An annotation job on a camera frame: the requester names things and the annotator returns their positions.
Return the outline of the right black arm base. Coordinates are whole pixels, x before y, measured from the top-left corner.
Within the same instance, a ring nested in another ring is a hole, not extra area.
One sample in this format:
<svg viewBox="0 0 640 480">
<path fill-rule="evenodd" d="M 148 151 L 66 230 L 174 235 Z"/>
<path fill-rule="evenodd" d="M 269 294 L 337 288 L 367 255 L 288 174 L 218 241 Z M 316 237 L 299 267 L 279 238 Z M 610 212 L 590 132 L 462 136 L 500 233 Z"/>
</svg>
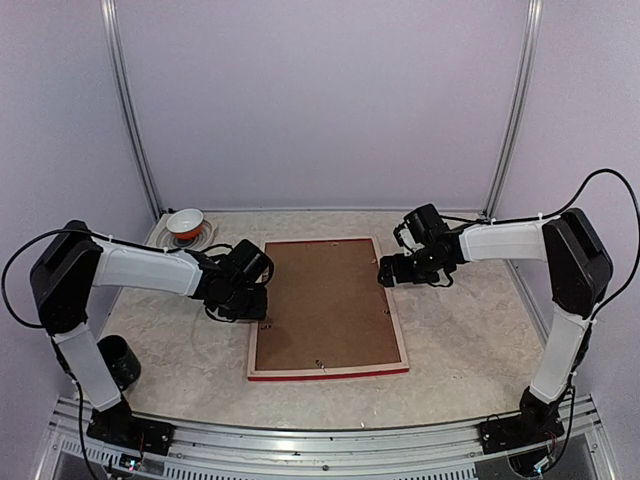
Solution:
<svg viewBox="0 0 640 480">
<path fill-rule="evenodd" d="M 566 391 L 551 403 L 545 403 L 527 387 L 516 415 L 491 415 L 478 424 L 483 453 L 487 455 L 504 452 L 561 437 L 565 430 L 559 406 L 565 394 Z"/>
</svg>

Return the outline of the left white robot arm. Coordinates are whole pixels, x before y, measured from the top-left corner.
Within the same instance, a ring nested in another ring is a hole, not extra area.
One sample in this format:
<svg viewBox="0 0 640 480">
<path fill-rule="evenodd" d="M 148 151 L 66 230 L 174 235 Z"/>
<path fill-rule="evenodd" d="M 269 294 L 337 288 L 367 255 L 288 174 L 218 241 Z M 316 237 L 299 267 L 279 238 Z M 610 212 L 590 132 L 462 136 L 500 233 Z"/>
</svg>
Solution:
<svg viewBox="0 0 640 480">
<path fill-rule="evenodd" d="M 140 424 L 117 406 L 121 390 L 87 325 L 93 288 L 126 287 L 188 297 L 228 321 L 266 317 L 266 285 L 275 266 L 247 239 L 227 253 L 209 256 L 117 240 L 90 231 L 79 220 L 51 235 L 52 242 L 30 272 L 38 317 L 85 397 L 103 411 L 102 430 L 118 444 L 133 443 Z"/>
</svg>

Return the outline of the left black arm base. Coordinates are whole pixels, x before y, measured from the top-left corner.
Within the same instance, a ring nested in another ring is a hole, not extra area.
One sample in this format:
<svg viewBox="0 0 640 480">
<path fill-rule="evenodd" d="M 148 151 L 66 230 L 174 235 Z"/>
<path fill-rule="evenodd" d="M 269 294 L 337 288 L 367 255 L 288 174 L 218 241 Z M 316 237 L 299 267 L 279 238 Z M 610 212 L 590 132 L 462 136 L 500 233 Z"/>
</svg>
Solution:
<svg viewBox="0 0 640 480">
<path fill-rule="evenodd" d="M 105 410 L 92 409 L 87 435 L 110 445 L 167 456 L 175 427 L 168 422 L 136 416 L 127 400 Z"/>
</svg>

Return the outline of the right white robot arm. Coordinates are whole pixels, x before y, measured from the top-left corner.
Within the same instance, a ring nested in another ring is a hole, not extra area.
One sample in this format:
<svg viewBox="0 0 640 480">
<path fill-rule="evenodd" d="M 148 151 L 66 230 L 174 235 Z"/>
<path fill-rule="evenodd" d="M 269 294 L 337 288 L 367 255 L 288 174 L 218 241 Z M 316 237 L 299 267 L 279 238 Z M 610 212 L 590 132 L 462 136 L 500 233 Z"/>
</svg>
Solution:
<svg viewBox="0 0 640 480">
<path fill-rule="evenodd" d="M 394 230 L 402 252 L 379 261 L 378 281 L 439 287 L 458 266 L 488 260 L 546 263 L 554 304 L 551 332 L 528 392 L 550 404 L 568 386 L 582 356 L 591 316 L 606 293 L 613 264 L 583 210 L 513 222 L 451 228 L 431 204 L 407 214 Z"/>
</svg>

